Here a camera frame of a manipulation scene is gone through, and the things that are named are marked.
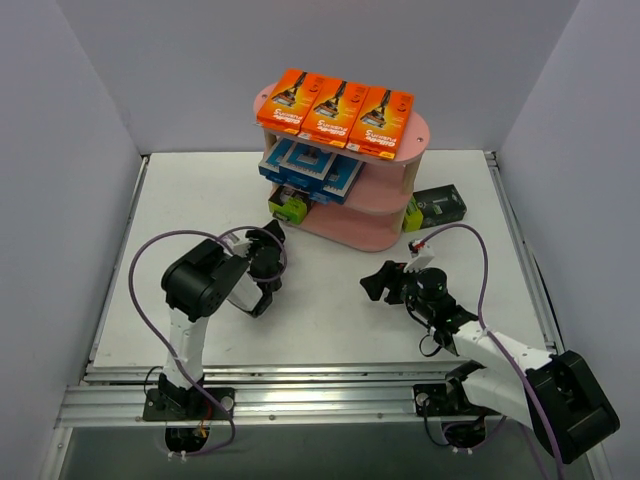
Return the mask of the black green razor box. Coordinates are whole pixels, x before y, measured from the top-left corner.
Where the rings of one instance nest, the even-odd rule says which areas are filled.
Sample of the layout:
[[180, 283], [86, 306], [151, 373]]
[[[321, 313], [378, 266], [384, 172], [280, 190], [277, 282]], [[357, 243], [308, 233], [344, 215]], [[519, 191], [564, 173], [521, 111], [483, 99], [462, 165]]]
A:
[[453, 184], [413, 193], [405, 210], [402, 229], [414, 232], [461, 221], [467, 206]]
[[312, 206], [313, 202], [307, 193], [287, 185], [277, 186], [268, 200], [272, 216], [292, 225], [300, 225]]

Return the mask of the blue razor box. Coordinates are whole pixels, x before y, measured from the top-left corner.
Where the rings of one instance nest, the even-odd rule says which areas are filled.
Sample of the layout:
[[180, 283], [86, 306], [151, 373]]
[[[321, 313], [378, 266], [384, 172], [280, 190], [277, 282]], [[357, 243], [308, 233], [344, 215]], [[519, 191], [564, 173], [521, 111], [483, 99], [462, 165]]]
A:
[[336, 153], [295, 142], [279, 164], [280, 172], [293, 185], [306, 191], [320, 190], [336, 160]]
[[259, 173], [267, 180], [284, 184], [286, 175], [280, 170], [280, 164], [286, 157], [294, 142], [287, 138], [278, 139], [263, 155], [258, 165]]
[[323, 186], [309, 194], [314, 202], [343, 205], [357, 181], [364, 163], [356, 159], [338, 155]]

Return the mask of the small orange razor box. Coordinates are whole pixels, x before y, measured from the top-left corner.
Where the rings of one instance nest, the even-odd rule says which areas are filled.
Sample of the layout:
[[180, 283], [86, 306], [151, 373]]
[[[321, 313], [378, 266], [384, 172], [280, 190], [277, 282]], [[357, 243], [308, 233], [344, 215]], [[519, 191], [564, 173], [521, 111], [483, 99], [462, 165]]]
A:
[[393, 160], [413, 103], [414, 96], [411, 93], [381, 86], [370, 87], [345, 148], [383, 160]]

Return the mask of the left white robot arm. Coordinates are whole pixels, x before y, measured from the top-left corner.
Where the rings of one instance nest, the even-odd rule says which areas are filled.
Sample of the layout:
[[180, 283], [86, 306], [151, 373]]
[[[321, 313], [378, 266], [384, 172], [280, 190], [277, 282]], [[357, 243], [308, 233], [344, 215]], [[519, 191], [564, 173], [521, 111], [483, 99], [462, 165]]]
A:
[[175, 350], [159, 378], [166, 408], [179, 419], [194, 417], [202, 395], [194, 383], [204, 379], [203, 349], [210, 317], [229, 302], [256, 318], [280, 290], [285, 234], [278, 221], [250, 229], [240, 239], [230, 235], [231, 252], [205, 239], [165, 271], [161, 288], [170, 309], [169, 342]]

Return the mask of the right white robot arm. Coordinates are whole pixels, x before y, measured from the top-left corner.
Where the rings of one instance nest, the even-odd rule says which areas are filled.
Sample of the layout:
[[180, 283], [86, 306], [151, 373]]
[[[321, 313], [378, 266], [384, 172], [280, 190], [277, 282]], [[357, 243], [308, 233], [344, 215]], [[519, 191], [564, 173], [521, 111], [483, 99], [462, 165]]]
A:
[[565, 465], [619, 430], [616, 411], [581, 355], [553, 354], [483, 327], [449, 293], [443, 270], [410, 271], [387, 261], [360, 284], [371, 300], [404, 306], [440, 349], [463, 359], [443, 390], [453, 411], [509, 417]]

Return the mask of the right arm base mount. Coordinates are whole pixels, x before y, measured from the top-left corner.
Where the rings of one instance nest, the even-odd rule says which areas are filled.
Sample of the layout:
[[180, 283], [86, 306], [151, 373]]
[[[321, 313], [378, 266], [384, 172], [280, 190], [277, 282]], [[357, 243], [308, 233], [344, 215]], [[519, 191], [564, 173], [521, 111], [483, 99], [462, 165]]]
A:
[[497, 413], [456, 400], [445, 383], [415, 384], [412, 392], [415, 413], [422, 419], [429, 441], [454, 453], [473, 454], [497, 434], [506, 420], [500, 417], [491, 429], [487, 419]]

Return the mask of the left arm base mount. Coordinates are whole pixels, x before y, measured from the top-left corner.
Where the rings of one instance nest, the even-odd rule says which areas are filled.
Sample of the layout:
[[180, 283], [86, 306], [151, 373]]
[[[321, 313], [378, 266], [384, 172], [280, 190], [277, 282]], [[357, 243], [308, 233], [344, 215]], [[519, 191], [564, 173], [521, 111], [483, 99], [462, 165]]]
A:
[[178, 406], [158, 389], [146, 393], [142, 413], [146, 422], [197, 422], [196, 426], [167, 427], [164, 433], [164, 445], [171, 452], [186, 454], [200, 452], [211, 438], [210, 422], [225, 420], [226, 415], [208, 399], [195, 391], [187, 400], [186, 406]]

